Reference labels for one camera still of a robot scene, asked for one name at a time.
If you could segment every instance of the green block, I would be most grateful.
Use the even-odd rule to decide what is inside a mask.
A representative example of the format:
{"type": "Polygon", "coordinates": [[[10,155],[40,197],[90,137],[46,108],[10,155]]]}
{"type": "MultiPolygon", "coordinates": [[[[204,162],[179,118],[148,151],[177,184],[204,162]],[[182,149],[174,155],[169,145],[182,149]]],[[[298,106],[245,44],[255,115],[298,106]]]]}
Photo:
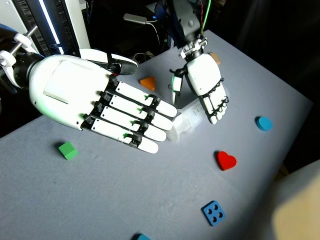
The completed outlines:
{"type": "Polygon", "coordinates": [[[62,144],[59,150],[67,160],[74,158],[78,154],[77,149],[69,141],[62,144]]]}

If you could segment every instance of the red wire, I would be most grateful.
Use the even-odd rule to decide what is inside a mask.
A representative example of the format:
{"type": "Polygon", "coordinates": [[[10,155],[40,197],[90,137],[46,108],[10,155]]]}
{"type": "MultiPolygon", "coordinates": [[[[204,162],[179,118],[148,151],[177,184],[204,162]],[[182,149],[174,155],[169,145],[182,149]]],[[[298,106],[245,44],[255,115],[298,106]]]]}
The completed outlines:
{"type": "Polygon", "coordinates": [[[201,3],[201,27],[204,25],[203,23],[203,15],[204,15],[204,5],[202,3],[202,0],[200,0],[201,3]]]}

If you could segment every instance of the blue circle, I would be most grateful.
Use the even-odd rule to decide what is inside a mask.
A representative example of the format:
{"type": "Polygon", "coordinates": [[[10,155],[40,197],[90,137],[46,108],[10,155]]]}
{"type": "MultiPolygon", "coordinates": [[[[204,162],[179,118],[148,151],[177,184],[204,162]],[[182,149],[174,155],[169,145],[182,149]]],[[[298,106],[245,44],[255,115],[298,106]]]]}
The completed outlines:
{"type": "Polygon", "coordinates": [[[262,131],[269,131],[272,129],[272,122],[269,118],[265,116],[258,117],[255,121],[257,127],[262,131]]]}

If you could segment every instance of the beige object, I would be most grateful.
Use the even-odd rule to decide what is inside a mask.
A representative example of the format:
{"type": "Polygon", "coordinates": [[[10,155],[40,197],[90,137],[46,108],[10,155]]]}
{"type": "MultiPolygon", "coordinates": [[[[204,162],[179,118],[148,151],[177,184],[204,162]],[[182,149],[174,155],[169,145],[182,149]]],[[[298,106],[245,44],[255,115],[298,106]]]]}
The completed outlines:
{"type": "Polygon", "coordinates": [[[216,64],[218,64],[218,66],[220,65],[220,58],[218,57],[218,55],[215,52],[211,52],[209,53],[210,56],[214,59],[214,61],[216,62],[216,64]]]}
{"type": "Polygon", "coordinates": [[[320,239],[320,172],[275,210],[272,224],[277,240],[320,239]]]}

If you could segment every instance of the white robotic hand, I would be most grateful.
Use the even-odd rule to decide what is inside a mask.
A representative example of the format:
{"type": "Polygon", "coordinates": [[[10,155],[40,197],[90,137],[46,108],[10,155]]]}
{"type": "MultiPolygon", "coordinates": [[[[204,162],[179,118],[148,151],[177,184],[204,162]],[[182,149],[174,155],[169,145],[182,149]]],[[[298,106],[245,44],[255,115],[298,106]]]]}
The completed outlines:
{"type": "Polygon", "coordinates": [[[177,94],[180,94],[182,79],[185,76],[191,90],[198,96],[209,121],[216,124],[226,113],[229,99],[217,63],[202,51],[206,44],[207,39],[197,39],[182,48],[180,56],[186,58],[187,64],[172,71],[172,101],[175,103],[177,94]]]}
{"type": "Polygon", "coordinates": [[[172,128],[165,116],[177,114],[174,106],[117,81],[101,66],[68,55],[36,63],[29,76],[29,94],[33,105],[58,123],[88,129],[152,154],[159,147],[150,139],[163,142],[167,137],[163,130],[172,128]]]}

